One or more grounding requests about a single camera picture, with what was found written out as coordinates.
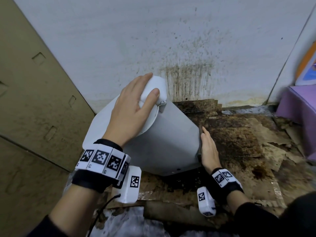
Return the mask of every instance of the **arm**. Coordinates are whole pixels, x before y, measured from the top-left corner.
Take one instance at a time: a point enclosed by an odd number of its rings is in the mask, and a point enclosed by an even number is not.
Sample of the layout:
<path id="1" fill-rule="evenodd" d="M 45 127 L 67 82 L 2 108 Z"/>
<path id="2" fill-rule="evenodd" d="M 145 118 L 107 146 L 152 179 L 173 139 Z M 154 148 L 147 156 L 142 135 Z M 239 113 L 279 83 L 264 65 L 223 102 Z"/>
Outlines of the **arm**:
<path id="1" fill-rule="evenodd" d="M 202 129 L 202 164 L 207 173 L 211 175 L 221 169 L 222 166 L 215 142 L 210 133 L 204 127 Z M 208 188 L 208 191 L 217 202 L 227 202 L 234 215 L 236 229 L 240 237 L 276 236 L 279 233 L 279 219 L 275 215 L 251 203 L 242 191 L 234 190 L 227 195 L 217 193 L 221 192 L 222 189 L 219 188 L 212 177 L 210 182 L 212 182 L 212 188 Z"/>
<path id="2" fill-rule="evenodd" d="M 152 73 L 139 76 L 122 90 L 103 139 L 123 147 L 140 132 L 159 97 L 159 89 L 155 88 L 149 93 L 143 107 L 138 105 L 145 85 L 152 76 Z M 110 184 L 102 174 L 77 171 L 66 194 L 28 236 L 85 236 L 97 200 Z"/>

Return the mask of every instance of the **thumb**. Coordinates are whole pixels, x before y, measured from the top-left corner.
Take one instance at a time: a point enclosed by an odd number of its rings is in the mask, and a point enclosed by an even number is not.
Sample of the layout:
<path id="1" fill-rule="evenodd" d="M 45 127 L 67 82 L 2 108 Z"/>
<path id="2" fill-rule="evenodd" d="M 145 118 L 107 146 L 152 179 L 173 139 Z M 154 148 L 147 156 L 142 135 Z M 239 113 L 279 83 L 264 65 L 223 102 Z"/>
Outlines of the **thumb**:
<path id="1" fill-rule="evenodd" d="M 152 108 L 156 104 L 160 95 L 160 91 L 158 88 L 153 89 L 147 96 L 144 105 L 139 110 L 140 114 L 148 118 Z"/>

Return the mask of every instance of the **mold stain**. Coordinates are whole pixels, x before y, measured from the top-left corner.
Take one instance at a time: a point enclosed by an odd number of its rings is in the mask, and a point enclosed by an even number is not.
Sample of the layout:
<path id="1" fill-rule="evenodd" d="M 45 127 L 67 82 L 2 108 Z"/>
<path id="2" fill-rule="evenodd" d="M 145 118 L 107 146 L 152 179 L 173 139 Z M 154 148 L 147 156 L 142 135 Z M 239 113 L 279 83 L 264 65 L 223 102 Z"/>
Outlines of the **mold stain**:
<path id="1" fill-rule="evenodd" d="M 213 68 L 213 63 L 164 67 L 161 72 L 164 72 L 167 80 L 169 98 L 173 102 L 197 100 L 202 91 L 210 90 L 208 83 Z"/>

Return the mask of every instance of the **black cord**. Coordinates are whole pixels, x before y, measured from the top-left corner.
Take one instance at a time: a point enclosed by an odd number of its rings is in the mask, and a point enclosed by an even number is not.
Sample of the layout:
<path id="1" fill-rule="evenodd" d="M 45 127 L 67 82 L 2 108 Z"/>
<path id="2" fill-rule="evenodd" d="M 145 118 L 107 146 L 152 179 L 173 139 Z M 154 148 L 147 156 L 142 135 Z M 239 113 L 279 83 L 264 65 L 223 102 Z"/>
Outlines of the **black cord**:
<path id="1" fill-rule="evenodd" d="M 87 235 L 87 237 L 90 237 L 91 232 L 92 232 L 92 229 L 93 229 L 93 227 L 95 226 L 95 224 L 97 223 L 97 221 L 98 221 L 98 219 L 99 219 L 101 213 L 103 213 L 103 210 L 105 209 L 105 207 L 106 207 L 113 199 L 116 199 L 116 198 L 119 198 L 119 197 L 121 197 L 121 194 L 118 194 L 118 195 L 112 197 L 108 202 L 105 203 L 105 205 L 104 205 L 101 209 L 99 209 L 99 211 L 97 211 L 98 215 L 97 215 L 97 217 L 95 218 L 95 220 L 93 221 L 93 224 L 92 224 L 92 226 L 90 227 L 89 234 Z"/>

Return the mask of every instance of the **black wristband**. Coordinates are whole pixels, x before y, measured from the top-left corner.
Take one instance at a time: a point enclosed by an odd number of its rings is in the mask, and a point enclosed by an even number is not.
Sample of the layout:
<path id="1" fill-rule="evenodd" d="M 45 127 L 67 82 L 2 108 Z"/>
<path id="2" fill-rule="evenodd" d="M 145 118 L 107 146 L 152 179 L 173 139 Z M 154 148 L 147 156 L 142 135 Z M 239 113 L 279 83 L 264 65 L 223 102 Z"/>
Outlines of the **black wristband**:
<path id="1" fill-rule="evenodd" d="M 212 177 L 218 170 L 224 168 L 216 168 L 209 175 L 206 171 L 204 172 L 204 186 L 207 188 L 213 199 L 219 204 L 227 204 L 227 196 L 230 192 L 238 190 L 244 192 L 241 186 L 237 182 L 228 182 L 225 186 L 220 187 L 219 183 Z"/>
<path id="2" fill-rule="evenodd" d="M 72 182 L 75 185 L 95 190 L 103 193 L 111 184 L 117 184 L 115 179 L 102 175 L 100 173 L 92 172 L 89 170 L 77 170 Z"/>
<path id="3" fill-rule="evenodd" d="M 123 152 L 122 147 L 120 147 L 118 144 L 114 143 L 113 141 L 109 141 L 107 139 L 98 139 L 96 142 L 94 142 L 94 144 L 106 145 L 106 146 L 112 147 L 114 149 L 117 149 L 120 152 Z"/>

